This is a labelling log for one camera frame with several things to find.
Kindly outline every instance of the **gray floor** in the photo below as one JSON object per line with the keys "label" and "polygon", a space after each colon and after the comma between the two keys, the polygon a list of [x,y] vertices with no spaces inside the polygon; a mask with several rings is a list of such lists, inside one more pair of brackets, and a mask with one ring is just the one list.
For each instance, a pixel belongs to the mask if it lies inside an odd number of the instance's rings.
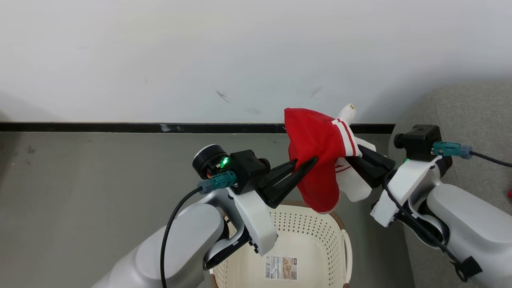
{"label": "gray floor", "polygon": [[[387,151],[389,135],[358,136]],[[165,225],[211,143],[287,161],[283,134],[0,133],[0,287],[90,287]],[[336,210],[352,241],[350,287],[413,287],[401,227],[369,215],[379,194]]]}

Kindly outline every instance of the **barcode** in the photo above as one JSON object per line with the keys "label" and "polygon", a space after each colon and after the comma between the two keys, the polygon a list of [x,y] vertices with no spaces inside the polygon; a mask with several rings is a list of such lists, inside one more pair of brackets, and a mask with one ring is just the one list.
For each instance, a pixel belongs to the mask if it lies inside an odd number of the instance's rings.
{"label": "barcode", "polygon": [[270,278],[270,262],[265,263],[265,278]]}

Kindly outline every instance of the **product label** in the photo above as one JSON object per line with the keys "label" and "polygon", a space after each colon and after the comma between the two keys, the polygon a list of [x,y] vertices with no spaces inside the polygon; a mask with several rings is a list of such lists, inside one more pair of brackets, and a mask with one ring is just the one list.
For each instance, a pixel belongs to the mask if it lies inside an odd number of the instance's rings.
{"label": "product label", "polygon": [[265,279],[297,280],[297,258],[266,256]]}

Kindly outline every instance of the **red object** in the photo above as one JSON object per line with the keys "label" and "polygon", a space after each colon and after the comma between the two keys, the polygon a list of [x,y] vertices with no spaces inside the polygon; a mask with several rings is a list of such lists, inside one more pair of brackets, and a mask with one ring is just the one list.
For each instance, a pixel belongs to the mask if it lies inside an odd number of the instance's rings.
{"label": "red object", "polygon": [[329,213],[339,202],[335,163],[338,158],[359,156],[349,125],[316,111],[285,109],[286,133],[290,138],[290,160],[297,159],[296,167],[312,157],[316,165],[297,185],[307,205],[319,213]]}

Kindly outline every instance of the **black cable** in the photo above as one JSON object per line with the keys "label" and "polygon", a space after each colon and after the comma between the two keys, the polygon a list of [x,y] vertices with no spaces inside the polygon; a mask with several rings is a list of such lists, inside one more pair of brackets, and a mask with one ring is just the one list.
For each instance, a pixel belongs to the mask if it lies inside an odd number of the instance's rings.
{"label": "black cable", "polygon": [[455,257],[455,255],[453,255],[452,252],[450,252],[448,250],[448,248],[446,248],[446,246],[444,246],[441,242],[439,242],[439,240],[437,240],[437,238],[434,235],[432,235],[432,233],[430,233],[427,229],[425,229],[425,227],[423,227],[418,222],[418,220],[416,220],[416,218],[414,218],[411,215],[411,213],[409,213],[409,211],[407,211],[402,205],[400,205],[400,203],[398,203],[398,201],[395,199],[395,197],[393,197],[393,195],[389,191],[388,183],[389,183],[391,177],[393,177],[395,175],[396,171],[397,171],[396,169],[391,170],[384,176],[384,179],[382,181],[382,188],[384,188],[384,190],[387,192],[388,197],[395,203],[396,207],[400,210],[401,214],[407,216],[407,218],[409,218],[409,220],[414,225],[416,225],[428,238],[430,238],[430,240],[433,241],[441,249],[441,251],[446,253],[455,262],[454,266],[455,266],[455,271],[457,273],[457,276],[459,276],[459,278],[462,282],[467,282],[467,277],[464,274],[461,275],[461,272],[459,270],[459,267],[461,266],[459,259],[457,259],[457,257]]}
{"label": "black cable", "polygon": [[162,287],[167,288],[167,283],[165,282],[165,269],[164,269],[164,255],[165,255],[165,246],[167,245],[167,238],[169,237],[169,231],[170,226],[173,224],[174,218],[178,214],[178,211],[180,208],[185,204],[185,202],[192,197],[195,193],[203,190],[203,187],[197,187],[194,190],[192,190],[190,193],[188,193],[181,201],[176,205],[176,208],[174,208],[173,213],[170,215],[169,222],[167,222],[167,227],[165,227],[165,232],[163,233],[163,240],[162,240],[162,250],[160,251],[160,277],[162,278]]}
{"label": "black cable", "polygon": [[477,153],[477,152],[473,152],[473,151],[470,151],[470,154],[473,155],[473,156],[477,156],[477,157],[480,157],[482,159],[485,159],[487,161],[491,161],[493,163],[499,164],[499,165],[503,165],[503,166],[507,166],[507,167],[512,167],[511,163],[503,162],[503,161],[491,158],[491,157],[489,157],[487,155],[483,155],[483,154],[480,154],[480,153]]}

